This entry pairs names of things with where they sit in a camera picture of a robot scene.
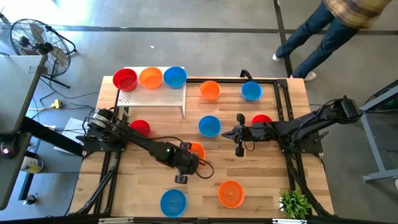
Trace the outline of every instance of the blue bowl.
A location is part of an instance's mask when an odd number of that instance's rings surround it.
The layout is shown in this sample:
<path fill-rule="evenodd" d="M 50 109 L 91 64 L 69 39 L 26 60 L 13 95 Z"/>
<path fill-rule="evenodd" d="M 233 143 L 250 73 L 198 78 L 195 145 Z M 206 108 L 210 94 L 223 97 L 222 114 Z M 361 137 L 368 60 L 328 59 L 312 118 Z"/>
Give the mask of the blue bowl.
<path fill-rule="evenodd" d="M 215 116 L 205 116 L 199 121 L 199 131 L 208 138 L 215 137 L 221 132 L 221 121 Z"/>
<path fill-rule="evenodd" d="M 242 96 L 247 101 L 256 101 L 262 96 L 262 87 L 256 82 L 247 82 L 242 86 Z"/>
<path fill-rule="evenodd" d="M 163 76 L 164 83 L 172 89 L 179 89 L 187 81 L 187 72 L 181 67 L 171 67 Z"/>
<path fill-rule="evenodd" d="M 168 190 L 160 200 L 160 209 L 165 216 L 177 218 L 187 209 L 187 198 L 181 190 Z"/>

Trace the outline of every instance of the plastic bowl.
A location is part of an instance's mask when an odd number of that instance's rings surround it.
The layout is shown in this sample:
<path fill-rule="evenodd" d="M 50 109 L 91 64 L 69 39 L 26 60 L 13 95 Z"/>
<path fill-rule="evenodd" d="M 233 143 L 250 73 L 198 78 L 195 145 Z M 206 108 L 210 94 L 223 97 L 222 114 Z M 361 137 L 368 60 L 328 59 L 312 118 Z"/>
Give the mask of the plastic bowl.
<path fill-rule="evenodd" d="M 229 180 L 218 188 L 218 200 L 227 208 L 238 208 L 244 200 L 244 190 L 238 182 Z"/>
<path fill-rule="evenodd" d="M 262 87 L 256 82 L 246 82 L 242 86 L 242 96 L 247 101 L 256 101 L 262 96 Z"/>
<path fill-rule="evenodd" d="M 217 82 L 205 81 L 200 85 L 200 93 L 204 99 L 213 101 L 221 94 L 221 87 Z"/>
<path fill-rule="evenodd" d="M 181 67 L 171 67 L 163 76 L 164 83 L 172 89 L 179 89 L 187 81 L 187 72 Z"/>
<path fill-rule="evenodd" d="M 137 87 L 137 73 L 129 68 L 123 68 L 113 75 L 112 81 L 121 91 L 133 91 Z"/>
<path fill-rule="evenodd" d="M 158 68 L 149 67 L 139 75 L 139 82 L 148 90 L 156 90 L 162 85 L 163 74 Z"/>
<path fill-rule="evenodd" d="M 134 121 L 130 124 L 130 128 L 140 132 L 143 136 L 145 137 L 149 137 L 149 133 L 150 133 L 150 126 L 148 124 L 148 122 L 144 121 L 144 120 L 137 120 Z"/>
<path fill-rule="evenodd" d="M 192 152 L 192 153 L 195 153 L 196 155 L 198 155 L 198 157 L 200 159 L 205 160 L 205 158 L 206 158 L 205 148 L 201 144 L 199 144 L 197 142 L 193 142 L 191 149 L 189 149 L 188 151 Z"/>
<path fill-rule="evenodd" d="M 272 122 L 272 119 L 270 119 L 270 117 L 268 117 L 267 115 L 260 114 L 253 118 L 253 120 L 251 121 L 251 124 L 253 125 L 256 122 L 267 123 L 267 122 Z"/>
<path fill-rule="evenodd" d="M 215 116 L 205 116 L 199 121 L 199 131 L 208 138 L 215 137 L 221 132 L 221 121 Z"/>
<path fill-rule="evenodd" d="M 165 216 L 177 218 L 187 209 L 187 198 L 181 190 L 168 190 L 160 200 L 160 209 Z"/>

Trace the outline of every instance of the person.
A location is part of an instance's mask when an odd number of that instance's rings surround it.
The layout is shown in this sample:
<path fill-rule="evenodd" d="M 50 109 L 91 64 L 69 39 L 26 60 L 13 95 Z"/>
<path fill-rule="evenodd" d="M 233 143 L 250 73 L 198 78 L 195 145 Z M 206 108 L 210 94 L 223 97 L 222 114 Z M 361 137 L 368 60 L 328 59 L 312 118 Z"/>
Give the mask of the person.
<path fill-rule="evenodd" d="M 279 61 L 289 56 L 293 50 L 330 23 L 318 48 L 290 76 L 312 81 L 317 76 L 312 70 L 347 43 L 360 29 L 368 28 L 390 2 L 391 0 L 323 0 L 310 18 L 277 49 L 272 59 Z"/>

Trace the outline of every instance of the plaid shirt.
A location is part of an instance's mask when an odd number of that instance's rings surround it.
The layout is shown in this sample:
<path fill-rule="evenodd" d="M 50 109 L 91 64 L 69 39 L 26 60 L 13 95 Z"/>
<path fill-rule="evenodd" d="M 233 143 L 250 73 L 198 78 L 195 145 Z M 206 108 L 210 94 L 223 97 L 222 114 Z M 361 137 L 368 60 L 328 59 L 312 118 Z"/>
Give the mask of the plaid shirt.
<path fill-rule="evenodd" d="M 344 25 L 368 28 L 391 0 L 323 0 L 328 10 Z"/>

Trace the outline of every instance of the jeans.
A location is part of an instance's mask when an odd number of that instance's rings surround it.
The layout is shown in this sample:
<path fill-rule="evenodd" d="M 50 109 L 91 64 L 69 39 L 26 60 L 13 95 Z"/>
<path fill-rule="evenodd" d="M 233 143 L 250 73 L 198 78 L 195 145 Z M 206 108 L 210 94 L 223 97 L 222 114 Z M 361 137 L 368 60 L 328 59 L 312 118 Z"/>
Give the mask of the jeans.
<path fill-rule="evenodd" d="M 303 45 L 313 34 L 322 30 L 331 23 L 326 35 L 317 49 L 302 62 L 293 72 L 294 78 L 305 78 L 309 72 L 324 62 L 335 50 L 349 41 L 359 29 L 344 25 L 326 8 L 322 1 L 318 9 L 307 19 L 290 38 L 281 45 L 275 56 L 284 58 L 289 56 L 294 49 Z"/>

